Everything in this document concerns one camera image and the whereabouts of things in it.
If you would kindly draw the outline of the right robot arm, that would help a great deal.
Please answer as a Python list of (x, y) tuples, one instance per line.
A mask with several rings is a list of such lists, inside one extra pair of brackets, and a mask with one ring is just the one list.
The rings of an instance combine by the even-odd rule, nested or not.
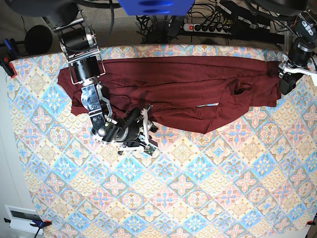
[(114, 115), (110, 92), (99, 81), (106, 69), (96, 35), (78, 4), (73, 0), (44, 0), (48, 13), (43, 19), (58, 35), (73, 85), (81, 86), (81, 103), (92, 122), (91, 134), (96, 141), (121, 143), (123, 150), (151, 150), (158, 144), (150, 136), (157, 127), (148, 119), (150, 105), (135, 107), (123, 118)]

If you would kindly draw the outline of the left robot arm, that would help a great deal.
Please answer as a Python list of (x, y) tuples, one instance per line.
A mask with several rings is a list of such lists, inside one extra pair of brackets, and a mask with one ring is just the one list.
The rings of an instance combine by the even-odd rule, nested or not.
[(283, 95), (290, 93), (304, 75), (310, 76), (314, 85), (317, 84), (317, 71), (311, 71), (308, 68), (310, 60), (314, 66), (317, 65), (313, 58), (317, 43), (317, 21), (308, 13), (307, 17), (299, 14), (299, 19), (294, 23), (294, 26), (289, 29), (296, 38), (290, 46), (287, 60), (278, 66), (279, 91)]

